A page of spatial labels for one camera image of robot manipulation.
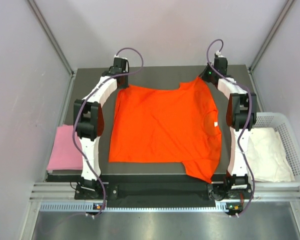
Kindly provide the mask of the orange t-shirt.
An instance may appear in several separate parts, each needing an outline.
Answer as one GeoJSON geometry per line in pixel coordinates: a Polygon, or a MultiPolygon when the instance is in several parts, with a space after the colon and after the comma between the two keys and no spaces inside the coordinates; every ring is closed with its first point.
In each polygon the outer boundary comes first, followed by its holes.
{"type": "Polygon", "coordinates": [[[187,175],[210,183],[221,150],[218,109],[201,78],[174,90],[131,85],[118,92],[109,162],[180,162],[187,175]]]}

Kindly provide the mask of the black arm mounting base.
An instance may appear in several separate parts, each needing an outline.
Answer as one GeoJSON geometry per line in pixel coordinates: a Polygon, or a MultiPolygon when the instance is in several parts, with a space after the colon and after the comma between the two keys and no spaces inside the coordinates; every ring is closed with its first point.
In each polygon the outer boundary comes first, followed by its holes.
{"type": "Polygon", "coordinates": [[[251,198],[251,185],[242,189],[231,189],[230,182],[207,183],[183,174],[106,174],[100,180],[84,180],[79,175],[48,174],[49,183],[76,183],[75,199],[118,201],[127,197],[139,199],[143,197],[172,197],[173,200],[181,197],[197,198],[205,201],[224,199],[251,198]]]}

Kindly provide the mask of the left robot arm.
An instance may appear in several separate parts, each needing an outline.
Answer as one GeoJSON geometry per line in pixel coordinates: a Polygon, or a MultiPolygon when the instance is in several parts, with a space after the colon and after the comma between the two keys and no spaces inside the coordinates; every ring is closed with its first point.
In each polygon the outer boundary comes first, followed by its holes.
{"type": "Polygon", "coordinates": [[[128,87],[129,62],[114,56],[113,65],[102,73],[98,83],[83,99],[74,102],[73,137],[79,138],[75,147],[82,154],[83,170],[76,188],[76,199],[91,200],[104,197],[99,166],[99,141],[104,131],[102,107],[109,96],[119,88],[128,87]]]}

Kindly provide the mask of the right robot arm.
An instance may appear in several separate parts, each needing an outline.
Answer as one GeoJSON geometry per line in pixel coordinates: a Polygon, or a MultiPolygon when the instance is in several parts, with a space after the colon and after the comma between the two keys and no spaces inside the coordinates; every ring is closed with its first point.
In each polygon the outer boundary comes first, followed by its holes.
{"type": "Polygon", "coordinates": [[[251,167],[246,152],[251,129],[256,123],[256,94],[241,87],[229,76],[227,67],[227,58],[216,54],[214,63],[208,62],[199,75],[203,81],[213,84],[228,100],[225,118],[231,133],[230,162],[223,186],[213,187],[210,192],[219,201],[253,189],[253,184],[249,182],[251,167]]]}

